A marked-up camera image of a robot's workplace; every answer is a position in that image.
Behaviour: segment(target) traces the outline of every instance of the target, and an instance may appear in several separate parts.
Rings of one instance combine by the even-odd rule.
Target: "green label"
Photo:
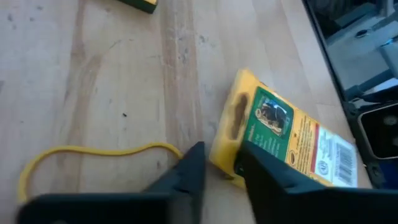
[[[285,161],[293,115],[293,108],[258,87],[243,139]]]

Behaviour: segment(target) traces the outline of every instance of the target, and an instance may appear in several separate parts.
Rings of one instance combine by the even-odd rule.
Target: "barcode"
[[[353,184],[353,154],[347,147],[336,143],[338,153],[337,177],[348,185]]]

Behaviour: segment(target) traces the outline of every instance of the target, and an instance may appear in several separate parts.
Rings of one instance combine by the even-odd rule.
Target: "yellow package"
[[[357,187],[355,147],[241,70],[224,106],[210,161],[244,188],[236,157],[251,141],[325,185]]]

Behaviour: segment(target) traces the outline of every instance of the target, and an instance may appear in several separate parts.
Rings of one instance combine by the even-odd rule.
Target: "black clamp jaw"
[[[257,223],[398,221],[398,191],[326,187],[245,141],[239,155]]]
[[[196,143],[172,169],[140,193],[48,194],[24,205],[17,223],[199,224],[205,145]]]

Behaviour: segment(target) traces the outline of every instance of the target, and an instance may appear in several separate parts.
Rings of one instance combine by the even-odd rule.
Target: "hang tab hole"
[[[369,35],[369,30],[360,30],[355,34],[356,38],[362,38],[366,35]]]
[[[294,164],[295,161],[296,161],[295,155],[294,155],[294,153],[291,153],[291,154],[290,154],[290,163],[291,163],[291,164]]]
[[[244,94],[241,94],[241,96],[239,97],[238,104],[234,109],[234,119],[231,128],[232,139],[238,138],[240,127],[244,123],[244,110],[246,109],[247,105],[248,105],[248,97]]]

